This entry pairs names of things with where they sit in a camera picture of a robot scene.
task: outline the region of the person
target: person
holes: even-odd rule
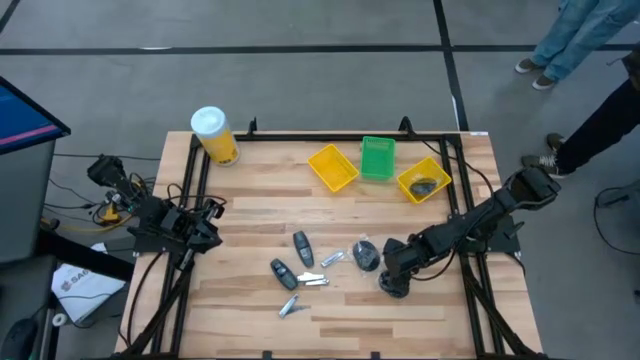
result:
[[[639,13],[639,0],[562,0],[560,14],[547,36],[515,70],[524,74],[544,69],[532,86],[550,89]]]
[[[640,43],[622,58],[629,79],[616,89],[565,141],[562,135],[547,135],[549,155],[527,155],[524,166],[540,166],[554,178],[565,177],[591,158],[608,149],[640,122]]]

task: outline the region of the yellow basket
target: yellow basket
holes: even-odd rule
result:
[[[435,180],[438,185],[428,195],[416,196],[412,194],[409,190],[411,184],[424,178],[431,178]],[[409,200],[411,200],[411,202],[414,204],[420,204],[421,202],[427,200],[429,197],[433,196],[433,194],[437,193],[438,191],[440,191],[440,189],[447,186],[447,184],[451,182],[451,178],[449,177],[449,175],[447,175],[447,173],[442,170],[440,165],[438,165],[438,163],[430,157],[425,158],[424,160],[411,167],[409,170],[400,174],[397,180],[402,192],[407,195]]]
[[[333,144],[325,146],[307,162],[332,192],[342,189],[360,174]]]

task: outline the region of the white lid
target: white lid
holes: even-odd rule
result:
[[[226,129],[227,117],[215,106],[205,106],[191,117],[191,129],[204,137],[216,137]]]

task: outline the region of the blue jeans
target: blue jeans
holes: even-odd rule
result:
[[[640,0],[562,0],[558,19],[531,61],[546,67],[547,78],[562,80],[639,13]]]

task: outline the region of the green basket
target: green basket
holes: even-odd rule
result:
[[[362,138],[362,162],[360,163],[362,177],[372,180],[388,180],[394,173],[395,155],[395,140],[364,136]]]

